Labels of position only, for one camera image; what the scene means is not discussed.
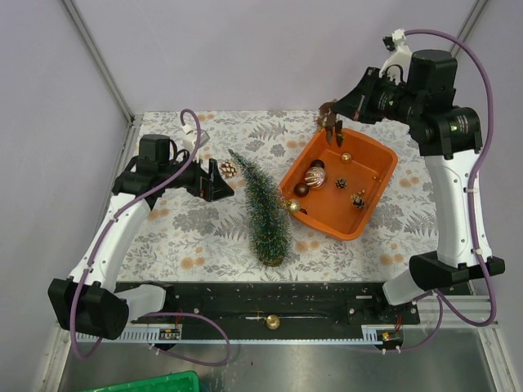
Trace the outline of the brown pine cone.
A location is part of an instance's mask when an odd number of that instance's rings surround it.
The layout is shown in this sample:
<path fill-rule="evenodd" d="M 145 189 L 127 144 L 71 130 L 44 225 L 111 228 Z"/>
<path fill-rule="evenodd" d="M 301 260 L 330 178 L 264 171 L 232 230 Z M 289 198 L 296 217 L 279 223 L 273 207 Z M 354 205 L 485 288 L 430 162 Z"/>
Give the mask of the brown pine cone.
<path fill-rule="evenodd" d="M 234 178 L 237 175 L 237 168 L 234 163 L 224 161 L 219 166 L 221 175 L 226 179 Z"/>

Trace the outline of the gold and brown ornament pile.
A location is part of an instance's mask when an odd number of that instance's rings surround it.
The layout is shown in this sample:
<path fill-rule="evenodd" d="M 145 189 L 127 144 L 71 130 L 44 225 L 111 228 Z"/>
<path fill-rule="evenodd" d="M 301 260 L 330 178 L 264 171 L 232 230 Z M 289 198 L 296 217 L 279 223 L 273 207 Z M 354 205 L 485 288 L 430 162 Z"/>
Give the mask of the gold and brown ornament pile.
<path fill-rule="evenodd" d="M 326 141 L 329 145 L 336 139 L 338 147 L 342 146 L 344 137 L 342 135 L 342 120 L 337 118 L 337 114 L 333 112 L 333 106 L 337 101 L 331 100 L 323 103 L 318 108 L 318 116 L 315 123 L 319 130 L 325 131 Z"/>

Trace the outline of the small green christmas tree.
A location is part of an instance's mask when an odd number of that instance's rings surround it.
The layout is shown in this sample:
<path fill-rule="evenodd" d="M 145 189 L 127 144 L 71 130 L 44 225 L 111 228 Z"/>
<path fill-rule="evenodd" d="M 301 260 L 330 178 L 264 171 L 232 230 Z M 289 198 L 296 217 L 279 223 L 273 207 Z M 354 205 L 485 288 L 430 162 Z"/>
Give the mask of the small green christmas tree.
<path fill-rule="evenodd" d="M 257 162 L 230 150 L 245 181 L 250 248 L 264 266 L 278 267 L 291 252 L 291 229 L 281 190 Z"/>

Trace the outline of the small gold bauble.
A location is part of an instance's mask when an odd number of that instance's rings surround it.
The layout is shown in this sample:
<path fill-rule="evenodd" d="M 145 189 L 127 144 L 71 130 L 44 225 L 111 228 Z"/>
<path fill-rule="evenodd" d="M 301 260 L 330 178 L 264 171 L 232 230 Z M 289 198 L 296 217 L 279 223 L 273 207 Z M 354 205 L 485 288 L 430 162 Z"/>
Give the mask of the small gold bauble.
<path fill-rule="evenodd" d="M 295 214 L 297 212 L 300 212 L 300 210 L 301 210 L 301 204 L 295 198 L 291 198 L 289 200 L 286 200 L 285 201 L 285 207 L 286 207 L 286 210 L 290 214 Z"/>

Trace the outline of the orange plastic tub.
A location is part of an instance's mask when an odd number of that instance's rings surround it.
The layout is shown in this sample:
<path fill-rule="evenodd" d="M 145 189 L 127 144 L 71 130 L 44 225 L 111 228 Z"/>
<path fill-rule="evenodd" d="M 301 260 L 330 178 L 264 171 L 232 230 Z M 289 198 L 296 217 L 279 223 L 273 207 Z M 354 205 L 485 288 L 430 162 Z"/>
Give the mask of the orange plastic tub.
<path fill-rule="evenodd" d="M 344 128 L 341 147 L 335 142 L 329 145 L 325 131 L 318 132 L 304 147 L 280 182 L 284 198 L 297 199 L 301 209 L 295 214 L 298 221 L 323 234 L 340 241 L 358 238 L 369 222 L 375 207 L 382 197 L 387 183 L 396 169 L 396 153 L 370 136 Z M 342 161 L 342 155 L 349 153 L 352 160 Z M 326 180 L 320 189 L 312 189 L 303 198 L 294 193 L 294 187 L 304 182 L 304 175 L 315 160 L 325 165 Z M 338 189 L 335 180 L 346 179 L 347 187 Z M 360 195 L 366 205 L 356 209 L 351 205 L 351 195 Z"/>

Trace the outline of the gold round ornament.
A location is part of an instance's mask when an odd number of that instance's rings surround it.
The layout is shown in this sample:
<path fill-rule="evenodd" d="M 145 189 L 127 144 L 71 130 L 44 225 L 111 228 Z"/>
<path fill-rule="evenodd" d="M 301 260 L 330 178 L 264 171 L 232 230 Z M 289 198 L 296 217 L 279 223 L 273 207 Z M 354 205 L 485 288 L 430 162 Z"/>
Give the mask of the gold round ornament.
<path fill-rule="evenodd" d="M 270 314 L 265 318 L 266 326 L 271 330 L 277 330 L 280 327 L 280 318 L 275 314 Z"/>

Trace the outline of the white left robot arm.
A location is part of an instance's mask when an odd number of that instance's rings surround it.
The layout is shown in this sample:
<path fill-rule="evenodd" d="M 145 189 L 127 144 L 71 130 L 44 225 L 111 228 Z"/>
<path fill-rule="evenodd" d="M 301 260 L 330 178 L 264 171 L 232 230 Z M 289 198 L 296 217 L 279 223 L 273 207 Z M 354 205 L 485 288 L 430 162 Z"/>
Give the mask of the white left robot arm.
<path fill-rule="evenodd" d="M 209 159 L 207 169 L 202 167 L 197 148 L 208 139 L 190 131 L 178 147 L 168 136 L 141 137 L 137 155 L 115 179 L 91 245 L 69 276 L 53 279 L 48 288 L 63 329 L 114 340 L 130 321 L 147 314 L 161 323 L 175 318 L 177 303 L 159 285 L 116 292 L 116 283 L 133 239 L 166 190 L 183 188 L 206 202 L 233 196 L 215 159 Z"/>

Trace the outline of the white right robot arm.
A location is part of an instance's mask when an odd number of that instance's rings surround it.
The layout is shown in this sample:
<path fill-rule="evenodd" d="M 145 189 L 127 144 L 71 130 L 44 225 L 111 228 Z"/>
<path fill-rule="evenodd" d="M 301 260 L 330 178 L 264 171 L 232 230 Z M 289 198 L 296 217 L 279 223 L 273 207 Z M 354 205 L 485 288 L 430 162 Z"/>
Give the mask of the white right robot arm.
<path fill-rule="evenodd" d="M 454 105 L 457 60 L 442 50 L 395 50 L 378 69 L 369 67 L 357 86 L 337 101 L 333 112 L 355 122 L 384 118 L 403 123 L 418 144 L 431 178 L 438 245 L 411 256 L 409 268 L 382 286 L 372 303 L 377 321 L 390 323 L 401 305 L 424 292 L 502 274 L 503 259 L 485 237 L 481 196 L 474 170 L 483 147 L 474 109 Z"/>

